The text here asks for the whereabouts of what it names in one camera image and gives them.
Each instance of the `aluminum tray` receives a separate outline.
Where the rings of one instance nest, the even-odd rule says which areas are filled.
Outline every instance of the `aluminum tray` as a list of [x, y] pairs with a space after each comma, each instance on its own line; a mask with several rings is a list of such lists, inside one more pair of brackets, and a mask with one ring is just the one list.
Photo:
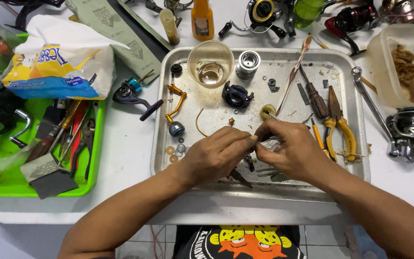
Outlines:
[[[249, 93], [254, 92], [255, 94], [254, 100], [247, 108], [239, 109], [238, 114], [233, 114], [234, 108], [230, 107], [221, 98], [222, 86], [215, 89], [207, 89], [198, 85], [189, 76], [186, 62], [192, 48], [176, 48], [170, 51], [162, 61], [158, 99], [163, 99], [164, 104], [156, 112], [150, 165], [152, 175], [162, 171], [170, 164], [169, 155], [166, 154], [165, 150], [168, 146], [176, 147], [178, 144], [178, 137], [171, 137], [168, 132], [165, 114], [176, 107], [180, 96], [170, 93], [167, 89], [168, 84], [174, 83], [188, 94], [180, 111], [172, 116], [175, 121], [181, 122], [186, 127], [182, 137], [187, 147], [204, 138], [196, 129], [195, 124], [196, 116], [201, 108], [204, 108], [204, 111], [199, 116], [198, 125], [206, 134], [210, 135], [221, 127], [229, 125], [229, 118], [234, 118], [234, 127], [253, 134], [256, 128], [263, 122], [259, 115], [261, 107], [268, 103], [276, 105], [281, 94], [281, 90], [276, 93], [270, 91], [267, 84], [268, 80], [274, 78], [276, 85], [283, 87], [290, 70], [297, 62], [301, 52], [300, 49], [232, 47], [231, 50], [234, 53], [236, 62], [239, 54], [245, 50], [255, 50], [261, 56], [261, 65], [252, 79], [239, 79], [235, 72], [229, 78], [231, 84], [242, 85]], [[183, 67], [182, 74], [176, 78], [170, 73], [170, 67], [174, 63], [180, 63]], [[302, 63], [313, 63], [313, 66], [305, 67], [305, 72], [324, 99], [328, 99], [328, 89], [323, 88], [322, 80], [328, 79], [329, 84], [333, 85], [338, 101], [343, 109], [344, 117], [348, 120], [348, 124], [356, 136], [357, 153], [367, 156], [368, 149], [363, 120], [362, 98], [354, 86], [351, 74], [351, 69], [355, 66], [354, 61], [337, 50], [308, 49]], [[328, 69], [323, 65], [333, 65], [333, 67], [328, 72]], [[303, 103], [296, 86], [298, 82], [305, 85], [304, 79], [299, 73], [290, 86], [288, 97], [279, 115], [281, 120], [301, 123], [312, 113], [311, 106], [305, 106]], [[323, 121], [316, 117], [314, 119], [323, 138], [325, 128]], [[344, 138], [339, 129], [335, 129], [333, 133], [333, 147], [335, 151], [346, 149]], [[363, 161], [359, 163], [347, 163], [342, 156], [338, 156], [338, 164], [359, 178], [370, 182], [368, 157], [364, 157]], [[255, 170], [269, 167], [260, 161], [255, 163]], [[253, 189], [242, 186], [232, 179], [222, 178], [219, 182], [194, 188], [189, 194], [334, 202], [325, 192], [305, 182], [294, 180], [272, 182], [270, 177], [257, 177], [256, 172], [248, 170], [247, 164], [244, 161], [238, 164], [237, 169], [253, 185]]]

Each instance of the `white table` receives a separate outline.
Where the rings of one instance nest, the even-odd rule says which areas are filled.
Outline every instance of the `white table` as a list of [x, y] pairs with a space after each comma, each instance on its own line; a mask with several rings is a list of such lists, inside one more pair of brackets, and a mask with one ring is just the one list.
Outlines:
[[[156, 1], [163, 6], [162, 0]], [[210, 1], [215, 19], [215, 33], [218, 33], [229, 20], [243, 26], [246, 1], [226, 0]], [[158, 15], [144, 7], [141, 0], [131, 5], [148, 24], [165, 37]], [[247, 35], [232, 29], [223, 40], [230, 47], [287, 47], [300, 48], [303, 39], [311, 32], [327, 46], [349, 52], [349, 46], [342, 40], [330, 35], [323, 22], [336, 15], [342, 7], [332, 7], [326, 11], [322, 21], [318, 21], [304, 31], [298, 30], [295, 38], [279, 40], [270, 31], [264, 35]], [[69, 16], [67, 10], [60, 14]], [[179, 46], [195, 46], [200, 41], [191, 33], [190, 11], [179, 13], [183, 21], [179, 27], [181, 43]], [[283, 21], [277, 23], [283, 27]], [[355, 33], [353, 39], [360, 48], [381, 28], [373, 31]], [[311, 48], [319, 48], [313, 42]], [[355, 59], [363, 68], [363, 75], [369, 75], [369, 60], [360, 55]], [[118, 78], [111, 90], [114, 92], [123, 80], [133, 74], [122, 62], [117, 62]], [[156, 101], [158, 81], [154, 80], [143, 89], [141, 97], [149, 103]], [[368, 89], [383, 116], [394, 113], [394, 109], [378, 105], [376, 94]], [[376, 123], [368, 106], [364, 103], [365, 128], [367, 141], [372, 143], [369, 156], [371, 183], [390, 192], [414, 206], [414, 164], [401, 159], [392, 160], [386, 156], [387, 141]], [[113, 194], [150, 177], [150, 153], [153, 140], [155, 116], [139, 121], [142, 109], [138, 106], [123, 106], [109, 98], [105, 120], [105, 134], [95, 188], [86, 196], [79, 198], [0, 198], [0, 222], [7, 224], [73, 224], [96, 205]], [[344, 224], [352, 218], [338, 205], [314, 202], [295, 202], [283, 200], [259, 200], [232, 197], [208, 197], [182, 195], [167, 208], [156, 215], [149, 224]]]

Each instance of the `cartoon graphic on shirt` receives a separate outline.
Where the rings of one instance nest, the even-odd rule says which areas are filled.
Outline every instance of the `cartoon graphic on shirt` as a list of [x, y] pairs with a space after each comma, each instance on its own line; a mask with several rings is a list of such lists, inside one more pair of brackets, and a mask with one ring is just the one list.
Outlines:
[[292, 246], [291, 241], [276, 234], [276, 227], [271, 226], [220, 226], [220, 234], [212, 234], [210, 243], [221, 245], [218, 253], [222, 251], [234, 252], [233, 258], [240, 253], [246, 253], [253, 259], [273, 259], [287, 257], [282, 253], [282, 248]]

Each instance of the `green plastic tray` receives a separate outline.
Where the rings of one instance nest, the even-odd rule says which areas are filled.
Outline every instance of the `green plastic tray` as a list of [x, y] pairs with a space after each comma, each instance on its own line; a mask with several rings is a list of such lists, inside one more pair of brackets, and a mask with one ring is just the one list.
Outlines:
[[[36, 135], [36, 126], [40, 123], [42, 116], [46, 110], [46, 107], [52, 105], [52, 99], [28, 99], [23, 109], [27, 112], [33, 120], [32, 127], [28, 129], [23, 135], [19, 137], [25, 143], [29, 143]], [[88, 113], [89, 118], [95, 117], [95, 111], [92, 107], [91, 101], [89, 101], [91, 109]], [[75, 181], [79, 187], [68, 192], [61, 193], [57, 197], [78, 197], [83, 196], [90, 192], [97, 182], [98, 164], [100, 162], [100, 153], [102, 149], [103, 128], [104, 128], [104, 115], [106, 109], [106, 101], [101, 100], [98, 102], [98, 114], [95, 121], [95, 137], [93, 142], [93, 151], [91, 166], [89, 170], [89, 179], [84, 179], [84, 173], [89, 160], [89, 151], [87, 148], [83, 148], [79, 155], [78, 170], [75, 174]], [[0, 136], [0, 158], [8, 157], [15, 154], [20, 150], [17, 145], [9, 141], [9, 136], [16, 132], [19, 132], [25, 126], [25, 121], [19, 119], [17, 126], [14, 130], [7, 132]], [[58, 155], [59, 145], [53, 150], [53, 154]], [[63, 162], [65, 168], [69, 168], [70, 159]], [[0, 172], [0, 197], [38, 197], [28, 182], [20, 172], [20, 165], [14, 165], [12, 168], [7, 168]]]

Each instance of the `red wire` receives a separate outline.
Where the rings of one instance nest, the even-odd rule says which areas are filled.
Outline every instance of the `red wire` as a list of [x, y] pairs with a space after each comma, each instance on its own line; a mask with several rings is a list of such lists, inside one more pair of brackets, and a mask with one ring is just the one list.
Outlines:
[[14, 9], [12, 9], [7, 3], [4, 3], [9, 9], [11, 9], [12, 10], [12, 12], [14, 12], [15, 14], [17, 14], [18, 15], [18, 12], [16, 12]]
[[154, 257], [156, 258], [156, 259], [159, 259], [159, 256], [157, 255], [157, 252], [156, 252], [156, 243], [158, 244], [158, 246], [159, 246], [159, 249], [161, 250], [161, 252], [162, 252], [162, 258], [161, 259], [164, 259], [164, 250], [162, 249], [162, 246], [161, 246], [161, 243], [159, 242], [159, 240], [157, 239], [157, 236], [159, 236], [159, 233], [165, 228], [166, 226], [163, 226], [162, 228], [161, 228], [161, 230], [159, 230], [159, 232], [155, 235], [154, 234], [154, 231], [153, 231], [153, 225], [150, 225], [150, 228], [151, 228], [151, 233], [152, 233], [152, 235], [153, 235], [153, 250], [154, 250]]

